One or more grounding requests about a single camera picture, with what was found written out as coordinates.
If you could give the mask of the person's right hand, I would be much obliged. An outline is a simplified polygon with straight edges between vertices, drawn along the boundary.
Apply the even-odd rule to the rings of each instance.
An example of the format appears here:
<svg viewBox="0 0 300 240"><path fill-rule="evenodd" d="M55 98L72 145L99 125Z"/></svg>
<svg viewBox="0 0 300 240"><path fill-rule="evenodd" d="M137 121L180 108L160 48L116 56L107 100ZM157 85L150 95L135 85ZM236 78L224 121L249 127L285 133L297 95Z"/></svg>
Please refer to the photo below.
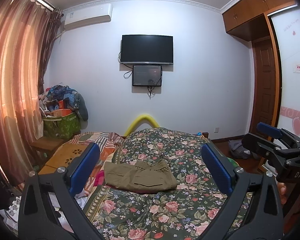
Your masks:
<svg viewBox="0 0 300 240"><path fill-rule="evenodd" d="M277 183L277 189L279 191L281 204L284 205L287 201L287 186L285 183Z"/></svg>

